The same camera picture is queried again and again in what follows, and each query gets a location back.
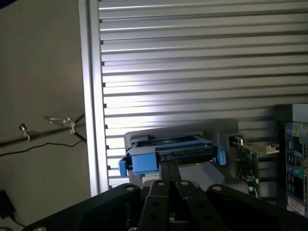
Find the electronic component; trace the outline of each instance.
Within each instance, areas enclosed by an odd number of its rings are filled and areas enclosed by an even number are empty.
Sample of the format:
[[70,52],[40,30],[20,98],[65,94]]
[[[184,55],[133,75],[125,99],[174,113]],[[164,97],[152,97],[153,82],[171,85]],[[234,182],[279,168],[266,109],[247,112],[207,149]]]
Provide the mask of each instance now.
[[155,139],[141,137],[127,150],[120,160],[121,176],[127,176],[127,169],[134,174],[148,174],[158,171],[162,162],[177,160],[179,165],[206,162],[213,158],[220,165],[226,164],[225,152],[212,141],[198,135]]
[[279,204],[308,217],[308,104],[275,106],[279,163]]
[[243,139],[237,140],[231,143],[237,149],[237,177],[247,182],[250,194],[256,198],[276,201],[279,146],[262,147],[246,143]]

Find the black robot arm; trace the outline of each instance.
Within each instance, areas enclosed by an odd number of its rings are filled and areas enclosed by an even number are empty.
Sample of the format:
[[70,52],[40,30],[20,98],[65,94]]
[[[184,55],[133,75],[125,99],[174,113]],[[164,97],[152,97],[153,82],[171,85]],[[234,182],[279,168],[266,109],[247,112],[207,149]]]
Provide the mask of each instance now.
[[122,184],[27,226],[24,231],[308,230],[308,219],[224,185],[207,191],[182,180],[176,164],[140,189]]

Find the screw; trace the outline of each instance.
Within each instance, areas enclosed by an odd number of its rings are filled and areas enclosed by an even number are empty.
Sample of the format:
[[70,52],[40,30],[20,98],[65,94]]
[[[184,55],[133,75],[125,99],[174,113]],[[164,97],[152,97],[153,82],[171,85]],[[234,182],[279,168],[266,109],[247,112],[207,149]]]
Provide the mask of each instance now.
[[182,181],[182,182],[181,182],[181,185],[183,185],[183,186],[188,186],[188,185],[189,185],[189,183],[188,183],[188,182],[186,182],[186,181]]
[[38,227],[36,229],[33,229],[33,231],[46,231],[45,227]]
[[218,186],[214,186],[213,189],[217,192],[220,192],[222,191],[221,187],[218,187]]

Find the aluminum profile frame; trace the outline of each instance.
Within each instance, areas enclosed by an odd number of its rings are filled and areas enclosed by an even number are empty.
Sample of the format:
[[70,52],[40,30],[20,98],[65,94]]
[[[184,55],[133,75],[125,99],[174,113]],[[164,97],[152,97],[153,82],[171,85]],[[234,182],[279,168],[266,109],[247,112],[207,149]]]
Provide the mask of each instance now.
[[308,0],[80,1],[94,191],[128,181],[117,170],[126,132],[236,118],[267,143],[273,105],[308,103]]
[[81,55],[89,158],[90,193],[109,189],[103,112],[98,2],[79,0]]

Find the gray wall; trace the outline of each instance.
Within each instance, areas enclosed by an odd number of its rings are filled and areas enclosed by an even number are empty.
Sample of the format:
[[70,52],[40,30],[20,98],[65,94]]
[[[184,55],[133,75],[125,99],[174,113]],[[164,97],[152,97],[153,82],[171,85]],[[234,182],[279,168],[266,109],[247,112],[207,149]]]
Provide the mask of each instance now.
[[[56,128],[43,119],[64,109],[83,110],[77,0],[19,0],[0,11],[0,140],[20,135],[18,125]],[[68,132],[0,149],[0,154],[46,142],[73,144]],[[38,219],[90,196],[87,147],[45,146],[0,159],[5,189],[22,223]],[[9,220],[0,220],[0,226]]]

